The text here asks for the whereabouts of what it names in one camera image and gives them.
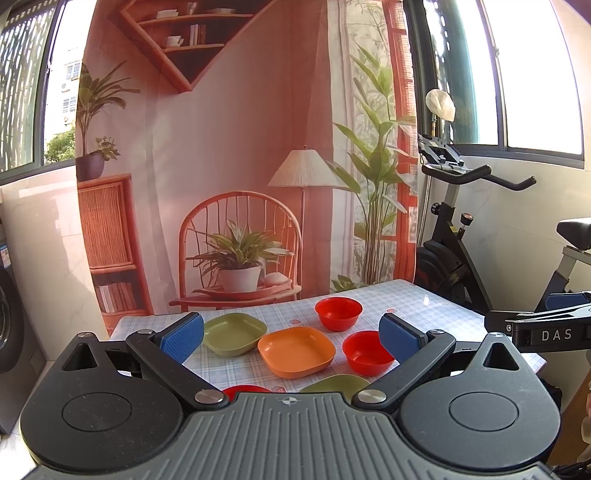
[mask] metal screw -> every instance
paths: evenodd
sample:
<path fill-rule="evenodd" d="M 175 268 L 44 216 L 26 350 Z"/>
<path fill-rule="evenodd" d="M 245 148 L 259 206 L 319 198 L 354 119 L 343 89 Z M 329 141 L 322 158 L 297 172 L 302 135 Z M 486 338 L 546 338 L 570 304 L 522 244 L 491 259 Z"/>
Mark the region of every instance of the metal screw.
<path fill-rule="evenodd" d="M 362 390 L 357 394 L 357 398 L 363 403 L 382 403 L 388 397 L 381 390 Z"/>
<path fill-rule="evenodd" d="M 226 396 L 219 390 L 199 390 L 195 393 L 195 400 L 205 405 L 220 403 Z"/>

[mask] gray gripper base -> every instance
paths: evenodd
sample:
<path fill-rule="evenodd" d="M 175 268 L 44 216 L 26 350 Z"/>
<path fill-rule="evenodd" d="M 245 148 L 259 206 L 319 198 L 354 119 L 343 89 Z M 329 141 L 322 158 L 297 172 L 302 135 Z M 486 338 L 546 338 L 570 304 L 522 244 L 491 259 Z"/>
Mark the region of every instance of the gray gripper base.
<path fill-rule="evenodd" d="M 386 415 L 356 410 L 338 393 L 242 393 L 223 410 L 191 415 L 176 440 L 143 465 L 89 476 L 39 466 L 25 480 L 82 478 L 550 480 L 551 477 L 541 465 L 495 476 L 450 471 L 410 449 Z"/>

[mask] window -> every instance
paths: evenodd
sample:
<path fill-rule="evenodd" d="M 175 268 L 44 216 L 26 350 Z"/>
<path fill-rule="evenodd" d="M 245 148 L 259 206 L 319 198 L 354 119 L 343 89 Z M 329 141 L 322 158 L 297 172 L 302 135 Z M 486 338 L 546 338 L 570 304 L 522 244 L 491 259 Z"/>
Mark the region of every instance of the window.
<path fill-rule="evenodd" d="M 66 65 L 66 80 L 76 80 L 80 77 L 80 62 Z"/>
<path fill-rule="evenodd" d="M 11 11 L 0 34 L 0 173 L 33 163 L 35 100 L 55 1 Z"/>
<path fill-rule="evenodd" d="M 77 93 L 94 9 L 95 0 L 67 1 L 54 36 L 50 63 L 52 67 L 43 99 L 44 115 L 40 119 L 45 163 L 71 160 L 76 156 L 74 130 Z"/>
<path fill-rule="evenodd" d="M 455 121 L 440 121 L 439 136 L 464 154 L 582 167 L 577 87 L 550 0 L 409 3 L 417 94 L 440 88 L 456 104 Z M 424 105 L 419 117 L 430 133 Z"/>

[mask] bike handlebar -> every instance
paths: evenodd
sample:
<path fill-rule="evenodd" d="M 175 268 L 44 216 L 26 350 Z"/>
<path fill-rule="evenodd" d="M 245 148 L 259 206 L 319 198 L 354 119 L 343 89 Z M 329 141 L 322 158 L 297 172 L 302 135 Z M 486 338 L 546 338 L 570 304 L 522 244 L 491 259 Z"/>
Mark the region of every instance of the bike handlebar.
<path fill-rule="evenodd" d="M 425 163 L 421 167 L 421 170 L 425 175 L 429 175 L 430 177 L 434 177 L 437 180 L 441 180 L 452 185 L 465 185 L 466 183 L 484 179 L 491 181 L 492 183 L 496 183 L 497 185 L 500 185 L 506 189 L 520 192 L 521 190 L 528 189 L 529 187 L 536 184 L 535 177 L 530 177 L 519 183 L 513 183 L 512 181 L 501 179 L 491 173 L 492 170 L 488 165 L 482 165 L 478 168 L 475 168 L 474 170 L 469 170 L 466 173 L 460 173 L 459 171 L 453 170 L 452 168 L 445 168 L 443 166 Z"/>
<path fill-rule="evenodd" d="M 509 180 L 500 179 L 494 175 L 488 175 L 487 177 L 484 177 L 484 179 L 491 181 L 492 183 L 496 183 L 501 187 L 505 187 L 506 189 L 513 190 L 514 192 L 520 192 L 521 190 L 528 189 L 537 183 L 535 177 L 529 177 L 528 179 L 525 179 L 519 183 L 513 183 Z"/>
<path fill-rule="evenodd" d="M 453 170 L 443 170 L 442 168 L 438 168 L 437 166 L 428 163 L 423 164 L 421 170 L 425 175 L 429 175 L 430 177 L 434 177 L 437 180 L 446 183 L 451 183 L 452 185 L 465 185 L 466 183 L 483 179 L 492 172 L 488 165 L 483 165 L 482 167 L 467 171 L 466 173 L 451 173 Z"/>

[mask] bookshelf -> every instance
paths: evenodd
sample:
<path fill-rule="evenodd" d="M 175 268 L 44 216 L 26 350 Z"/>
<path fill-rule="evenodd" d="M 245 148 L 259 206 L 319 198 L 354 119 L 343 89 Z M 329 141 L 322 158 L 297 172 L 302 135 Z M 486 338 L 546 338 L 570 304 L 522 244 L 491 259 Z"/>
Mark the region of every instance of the bookshelf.
<path fill-rule="evenodd" d="M 200 0 L 188 14 L 186 1 L 127 0 L 111 18 L 123 33 L 178 90 L 190 92 L 224 47 L 275 0 Z M 207 13 L 232 8 L 231 14 Z M 177 17 L 156 18 L 161 10 L 176 9 Z M 190 45 L 191 25 L 205 28 L 204 41 Z M 180 35 L 180 47 L 166 48 L 166 38 Z"/>
<path fill-rule="evenodd" d="M 78 201 L 90 275 L 110 335 L 121 317 L 154 313 L 139 251 L 131 175 L 78 182 Z"/>

